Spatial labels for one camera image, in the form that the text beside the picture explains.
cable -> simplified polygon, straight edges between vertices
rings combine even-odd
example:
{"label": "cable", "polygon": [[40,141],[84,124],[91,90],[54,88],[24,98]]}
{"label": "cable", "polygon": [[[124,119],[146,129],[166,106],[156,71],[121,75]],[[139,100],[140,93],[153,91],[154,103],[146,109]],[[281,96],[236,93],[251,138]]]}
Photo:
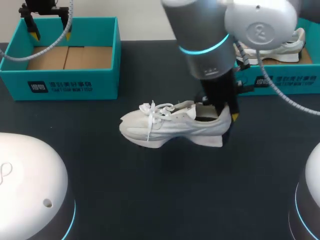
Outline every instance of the cable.
{"label": "cable", "polygon": [[66,27],[65,27],[63,33],[61,34],[61,36],[54,43],[52,43],[46,49],[44,49],[34,55],[27,56],[27,57],[17,58],[17,57],[8,56],[1,50],[0,50],[0,55],[5,59],[8,59],[8,60],[11,60],[14,62],[25,62],[25,61],[29,61],[31,59],[35,59],[35,58],[45,54],[46,52],[50,51],[51,49],[53,49],[56,45],[58,45],[58,43],[60,43],[62,41],[62,39],[64,39],[64,37],[67,35],[67,33],[69,32],[69,29],[71,27],[72,20],[74,17],[74,0],[69,0],[69,1],[70,1],[70,6],[69,6],[68,22],[67,22]]}
{"label": "cable", "polygon": [[282,98],[283,100],[285,100],[288,104],[290,104],[291,106],[295,107],[296,109],[299,109],[303,112],[306,112],[308,114],[312,114],[312,115],[317,115],[320,116],[320,111],[315,111],[312,109],[309,109],[307,107],[304,107],[298,103],[296,103],[295,101],[291,100],[289,97],[287,97],[275,84],[274,82],[270,79],[267,71],[265,70],[265,66],[262,62],[262,59],[260,57],[260,52],[257,50],[256,51],[256,58],[258,59],[258,63],[260,66],[260,69],[262,71],[263,77],[264,79],[266,79],[268,81],[268,84],[270,85],[270,87],[279,95],[280,98]]}
{"label": "cable", "polygon": [[249,58],[248,58],[244,48],[241,46],[241,43],[237,39],[235,39],[234,43],[242,56],[244,65],[250,65]]}

cardboard box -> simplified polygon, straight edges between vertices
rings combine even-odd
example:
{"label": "cardboard box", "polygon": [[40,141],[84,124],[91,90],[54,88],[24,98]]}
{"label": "cardboard box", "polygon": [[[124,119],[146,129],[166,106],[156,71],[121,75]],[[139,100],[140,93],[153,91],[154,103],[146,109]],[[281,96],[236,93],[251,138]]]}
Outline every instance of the cardboard box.
{"label": "cardboard box", "polygon": [[[62,33],[60,18],[35,18],[40,41],[22,19],[6,54],[22,58],[51,45]],[[75,17],[67,39],[29,62],[2,59],[0,77],[16,101],[112,100],[118,97],[121,40],[116,17]]]}
{"label": "cardboard box", "polygon": [[[297,63],[265,59],[265,69],[284,94],[320,93],[320,25],[300,19],[297,28],[304,28],[306,45]],[[275,95],[262,76],[258,65],[236,73],[236,79],[254,85],[255,91],[243,95]]]}

white wall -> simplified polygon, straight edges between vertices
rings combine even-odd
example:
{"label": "white wall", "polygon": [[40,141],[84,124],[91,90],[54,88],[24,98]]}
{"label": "white wall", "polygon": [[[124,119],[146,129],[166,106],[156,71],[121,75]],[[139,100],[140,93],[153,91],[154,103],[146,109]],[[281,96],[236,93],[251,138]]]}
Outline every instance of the white wall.
{"label": "white wall", "polygon": [[[24,0],[0,0],[0,43],[10,38],[20,19]],[[59,0],[58,6],[69,6]],[[116,16],[122,40],[169,40],[173,32],[160,0],[74,0],[75,16]]]}

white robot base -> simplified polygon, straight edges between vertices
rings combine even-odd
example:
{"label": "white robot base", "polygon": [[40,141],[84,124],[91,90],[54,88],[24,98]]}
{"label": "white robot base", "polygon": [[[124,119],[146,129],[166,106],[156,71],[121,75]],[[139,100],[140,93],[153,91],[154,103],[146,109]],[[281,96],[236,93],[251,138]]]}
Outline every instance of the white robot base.
{"label": "white robot base", "polygon": [[30,136],[0,133],[0,239],[75,240],[76,218],[56,151]]}
{"label": "white robot base", "polygon": [[289,212],[295,240],[320,240],[320,144],[311,153]]}

screw hole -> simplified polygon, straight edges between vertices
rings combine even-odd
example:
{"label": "screw hole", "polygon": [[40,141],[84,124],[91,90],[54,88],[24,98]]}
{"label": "screw hole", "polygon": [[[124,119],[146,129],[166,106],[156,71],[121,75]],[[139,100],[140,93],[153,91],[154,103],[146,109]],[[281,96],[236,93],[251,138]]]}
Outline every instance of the screw hole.
{"label": "screw hole", "polygon": [[51,202],[49,199],[43,200],[43,205],[44,205],[46,208],[52,208],[52,202]]}

